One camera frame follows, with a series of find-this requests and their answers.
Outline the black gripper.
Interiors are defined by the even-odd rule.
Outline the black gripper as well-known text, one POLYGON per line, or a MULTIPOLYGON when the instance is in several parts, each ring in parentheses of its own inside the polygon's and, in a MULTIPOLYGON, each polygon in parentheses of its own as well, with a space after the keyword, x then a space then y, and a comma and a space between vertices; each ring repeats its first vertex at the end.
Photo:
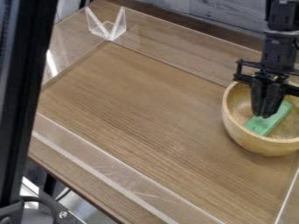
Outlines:
POLYGON ((251 109, 255 116, 273 116, 286 95, 299 96, 299 87, 289 83, 299 77, 295 68, 299 52, 299 31, 265 31, 259 62, 238 60, 234 81, 251 86, 251 109))

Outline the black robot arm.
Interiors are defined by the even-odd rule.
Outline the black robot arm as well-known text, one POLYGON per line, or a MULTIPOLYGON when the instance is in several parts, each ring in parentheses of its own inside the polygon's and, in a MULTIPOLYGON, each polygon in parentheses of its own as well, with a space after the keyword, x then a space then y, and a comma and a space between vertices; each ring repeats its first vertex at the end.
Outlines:
POLYGON ((266 21, 262 59, 239 59, 234 74, 234 81, 250 85, 251 110, 263 118, 278 112, 287 95, 299 96, 299 87, 289 82, 299 77, 299 0, 266 0, 266 21))

